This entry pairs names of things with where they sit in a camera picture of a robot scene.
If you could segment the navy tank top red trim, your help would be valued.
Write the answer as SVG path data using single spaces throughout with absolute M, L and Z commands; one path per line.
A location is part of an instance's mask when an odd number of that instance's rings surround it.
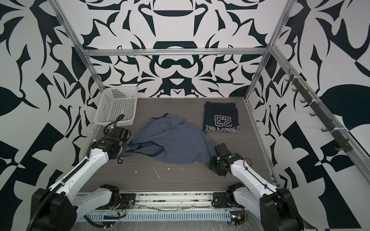
M 211 103 L 204 105 L 203 130 L 205 132 L 239 133 L 239 115 L 235 103 Z

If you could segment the grey blue printed tank top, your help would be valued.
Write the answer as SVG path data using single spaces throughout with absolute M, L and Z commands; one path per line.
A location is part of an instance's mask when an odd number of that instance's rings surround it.
M 150 118 L 135 134 L 122 157 L 141 154 L 176 165 L 194 162 L 208 165 L 216 157 L 214 141 L 180 116 Z

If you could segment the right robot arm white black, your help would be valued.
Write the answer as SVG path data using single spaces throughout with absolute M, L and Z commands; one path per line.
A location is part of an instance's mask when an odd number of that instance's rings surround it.
M 304 231 L 292 194 L 286 188 L 278 188 L 262 178 L 238 153 L 231 153 L 225 143 L 214 147 L 216 156 L 209 167 L 219 176 L 228 173 L 241 181 L 242 186 L 232 189 L 235 205 L 254 214 L 264 231 Z

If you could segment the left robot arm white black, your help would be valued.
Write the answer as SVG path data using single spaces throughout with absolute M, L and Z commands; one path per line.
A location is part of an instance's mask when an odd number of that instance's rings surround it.
M 69 173 L 47 189 L 38 189 L 31 198 L 28 231 L 69 231 L 76 221 L 100 207 L 116 212 L 121 201 L 119 188 L 104 184 L 78 199 L 86 182 L 108 161 L 123 162 L 121 155 L 129 149 L 131 132 L 115 127 L 93 141 L 86 157 Z

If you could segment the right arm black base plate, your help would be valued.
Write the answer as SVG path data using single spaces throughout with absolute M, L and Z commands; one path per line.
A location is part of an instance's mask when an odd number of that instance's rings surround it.
M 229 199 L 226 192 L 214 192 L 211 205 L 214 208 L 230 208 Z

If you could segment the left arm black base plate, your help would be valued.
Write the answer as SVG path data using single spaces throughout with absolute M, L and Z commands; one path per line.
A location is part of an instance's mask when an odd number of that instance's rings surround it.
M 116 209 L 131 209 L 135 205 L 136 193 L 120 193 Z

